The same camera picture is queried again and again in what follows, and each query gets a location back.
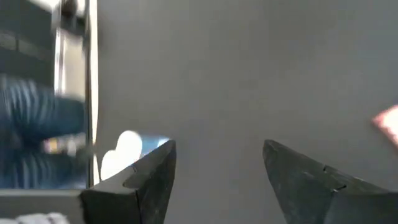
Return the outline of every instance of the denim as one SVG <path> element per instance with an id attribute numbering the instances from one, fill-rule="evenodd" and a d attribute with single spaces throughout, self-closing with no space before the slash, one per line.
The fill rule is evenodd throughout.
<path id="1" fill-rule="evenodd" d="M 86 172 L 88 159 L 46 154 L 48 138 L 84 131 L 85 105 L 30 80 L 0 75 L 0 188 L 57 189 Z"/>

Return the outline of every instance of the dark floor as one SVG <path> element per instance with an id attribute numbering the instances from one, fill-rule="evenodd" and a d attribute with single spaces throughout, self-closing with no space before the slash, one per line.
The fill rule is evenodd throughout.
<path id="1" fill-rule="evenodd" d="M 126 129 L 177 140 L 166 223 L 285 223 L 265 139 L 398 190 L 397 151 L 370 122 L 398 103 L 398 1 L 98 7 L 97 143 Z"/>

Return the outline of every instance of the pink object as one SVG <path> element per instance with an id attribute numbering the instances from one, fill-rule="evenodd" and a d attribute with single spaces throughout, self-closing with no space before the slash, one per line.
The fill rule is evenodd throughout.
<path id="1" fill-rule="evenodd" d="M 398 105 L 379 113 L 373 122 L 398 147 Z"/>

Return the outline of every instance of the blurry person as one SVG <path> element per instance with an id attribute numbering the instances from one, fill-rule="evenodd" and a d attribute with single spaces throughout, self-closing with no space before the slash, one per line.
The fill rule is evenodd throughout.
<path id="1" fill-rule="evenodd" d="M 0 189 L 57 189 L 81 179 L 89 155 L 48 154 L 42 142 L 84 130 L 83 102 L 0 75 Z"/>

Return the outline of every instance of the blue jeans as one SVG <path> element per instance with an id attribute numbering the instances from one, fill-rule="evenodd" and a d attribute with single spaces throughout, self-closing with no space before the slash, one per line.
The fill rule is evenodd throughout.
<path id="1" fill-rule="evenodd" d="M 85 130 L 85 105 L 30 80 L 0 75 L 0 188 L 56 189 L 86 172 L 89 159 L 46 154 L 48 138 Z"/>

